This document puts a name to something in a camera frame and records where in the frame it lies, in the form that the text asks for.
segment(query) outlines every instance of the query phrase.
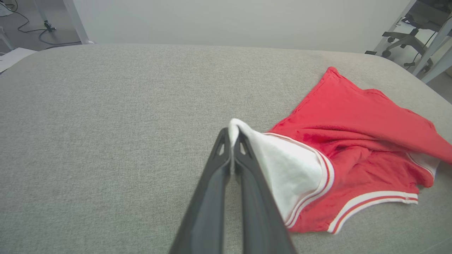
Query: white stripe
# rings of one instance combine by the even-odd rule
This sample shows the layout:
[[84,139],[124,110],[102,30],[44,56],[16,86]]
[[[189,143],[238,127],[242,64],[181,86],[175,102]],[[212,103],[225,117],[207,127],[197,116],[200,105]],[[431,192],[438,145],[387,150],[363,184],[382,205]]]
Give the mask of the white stripe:
[[369,203],[366,203],[366,204],[364,204],[364,205],[362,205],[362,206],[359,206],[359,207],[355,208],[353,211],[351,211],[350,213],[348,213],[348,214],[341,220],[341,222],[339,223],[338,229],[336,230],[336,232],[335,232],[334,234],[339,233],[339,231],[342,229],[342,226],[344,225],[344,223],[345,223],[351,216],[355,215],[355,214],[358,213],[359,211],[364,210],[364,209],[366,209],[366,208],[368,208],[368,207],[371,207],[371,206],[377,205],[377,204],[381,204],[381,203],[385,203],[385,202],[403,202],[403,203],[405,203],[405,204],[418,204],[418,201],[417,201],[417,200],[412,200],[412,199],[406,200],[406,199],[403,199],[403,198],[383,198],[383,199],[378,199],[378,200],[371,201],[371,202],[369,202]]
[[440,159],[431,157],[422,153],[406,153],[411,161],[413,161],[419,167],[426,169],[435,178],[436,168],[441,162]]
[[300,143],[256,132],[235,118],[229,123],[231,145],[237,140],[239,130],[253,146],[281,217],[287,221],[298,201],[321,185],[325,173],[319,155]]
[[322,180],[319,184],[319,187],[311,194],[305,196],[303,199],[299,200],[297,202],[297,204],[295,205],[294,209],[292,210],[291,215],[288,217],[288,219],[285,221],[285,224],[288,228],[291,228],[295,225],[295,222],[297,221],[298,216],[300,215],[300,212],[303,210],[303,208],[305,208],[307,205],[309,205],[310,203],[312,203],[314,200],[320,198],[321,196],[325,195],[325,193],[327,193],[330,189],[331,186],[333,185],[334,182],[334,169],[333,169],[333,165],[331,164],[330,160],[323,155],[322,153],[320,153],[318,150],[303,144],[301,142],[298,142],[294,139],[291,139],[287,136],[283,136],[283,135],[279,135],[276,133],[264,133],[265,135],[269,135],[269,136],[277,136],[283,139],[286,139],[290,142],[293,142],[294,144],[297,144],[301,147],[304,147],[306,149],[309,149],[311,151],[313,151],[320,162],[320,165],[322,167]]
[[416,203],[416,200],[410,200],[410,198],[418,198],[418,195],[415,193],[405,193],[405,192],[401,192],[401,191],[375,191],[375,192],[370,192],[370,193],[366,193],[363,195],[359,195],[353,199],[351,199],[350,201],[348,201],[345,206],[340,210],[340,212],[337,214],[336,218],[331,222],[329,228],[328,228],[328,232],[332,233],[334,231],[334,228],[336,227],[336,224],[338,223],[338,221],[340,220],[340,218],[346,213],[348,212],[348,210],[350,210],[352,207],[358,205],[361,202],[367,201],[369,199],[373,199],[373,198],[378,198],[378,197],[387,197],[387,196],[401,196],[401,197],[405,197],[405,199],[403,198],[384,198],[384,199],[379,199],[379,200],[375,200],[366,204],[363,204],[362,206],[359,206],[357,208],[355,208],[353,211],[351,211],[349,214],[347,214],[341,221],[338,231],[339,229],[342,227],[342,225],[344,224],[344,222],[350,218],[352,215],[354,215],[355,213],[359,212],[360,210],[367,208],[369,206],[372,205],[376,205],[376,204],[380,204],[380,203],[384,203],[384,202],[394,202],[394,201],[399,201],[399,202],[403,202],[403,203]]

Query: gray cushion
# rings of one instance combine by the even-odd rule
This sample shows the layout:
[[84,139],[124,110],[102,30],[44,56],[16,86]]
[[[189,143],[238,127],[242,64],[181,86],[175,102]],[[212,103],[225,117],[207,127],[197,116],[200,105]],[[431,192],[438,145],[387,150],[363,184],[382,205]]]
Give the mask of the gray cushion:
[[[21,60],[0,75],[0,253],[166,253],[219,130],[231,118],[268,130],[329,66],[452,141],[452,105],[376,56],[125,44]],[[294,245],[312,254],[449,253],[447,167],[419,205],[376,205],[338,235],[293,234]],[[241,253],[235,181],[225,224],[225,253]]]

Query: chair wheel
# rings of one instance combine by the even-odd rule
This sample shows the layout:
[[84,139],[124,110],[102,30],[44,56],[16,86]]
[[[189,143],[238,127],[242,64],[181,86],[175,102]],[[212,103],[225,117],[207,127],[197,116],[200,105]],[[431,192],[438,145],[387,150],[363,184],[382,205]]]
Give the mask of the chair wheel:
[[385,50],[383,53],[381,53],[381,56],[384,58],[388,58],[391,55],[391,51]]

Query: white paper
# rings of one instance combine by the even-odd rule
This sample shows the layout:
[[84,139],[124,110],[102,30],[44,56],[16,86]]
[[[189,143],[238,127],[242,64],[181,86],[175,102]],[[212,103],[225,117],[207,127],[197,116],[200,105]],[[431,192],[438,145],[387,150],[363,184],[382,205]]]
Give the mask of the white paper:
[[13,66],[13,64],[35,52],[37,51],[18,47],[13,51],[0,56],[0,72],[5,71],[6,69]]
[[0,17],[5,17],[13,14],[10,8],[7,8],[4,3],[0,4]]

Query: white table leg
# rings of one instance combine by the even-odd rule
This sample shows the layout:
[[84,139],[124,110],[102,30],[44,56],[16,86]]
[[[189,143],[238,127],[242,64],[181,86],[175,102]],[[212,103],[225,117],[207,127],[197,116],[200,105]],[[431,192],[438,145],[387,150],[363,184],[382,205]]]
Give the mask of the white table leg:
[[36,2],[36,0],[33,0],[33,3],[34,3],[34,5],[36,6],[36,9],[38,10],[38,12],[39,12],[39,15],[41,15],[41,18],[42,18],[42,20],[45,22],[45,21],[47,21],[47,16],[46,16],[46,13],[42,10],[42,8],[39,6],[39,1],[38,2]]
[[[415,3],[416,3],[416,0],[411,0],[410,3],[402,11],[400,16],[397,18],[397,20],[394,22],[394,24],[386,32],[393,32],[395,30],[395,28],[397,27],[396,24],[405,17],[405,15],[408,13],[408,11],[411,9],[411,7],[413,7],[413,5]],[[386,44],[386,40],[387,40],[387,38],[383,37],[381,39],[381,41],[378,43],[378,45],[375,47],[374,51],[377,52],[376,53],[377,56],[380,56],[381,52],[383,52],[385,50],[384,45]]]
[[449,16],[449,19],[446,21],[446,23],[441,27],[438,34],[436,35],[435,39],[433,39],[432,44],[428,47],[428,49],[425,51],[425,54],[422,55],[421,60],[419,63],[416,64],[416,68],[413,71],[413,75],[417,75],[421,69],[424,67],[424,65],[427,63],[427,60],[439,49],[439,45],[443,42],[443,40],[446,38],[447,34],[452,29],[452,15]]
[[3,31],[3,27],[0,27],[0,40],[4,41],[6,46],[9,48],[9,50],[13,50],[14,47],[11,44],[11,42],[8,39],[8,36],[6,36],[5,32]]
[[438,49],[442,48],[449,40],[451,39],[450,36],[447,36],[446,39],[439,45]]
[[444,56],[441,57],[438,63],[436,63],[433,66],[433,68],[429,70],[424,77],[421,78],[421,81],[427,83],[451,66],[452,66],[452,47],[450,47],[449,50],[444,54]]

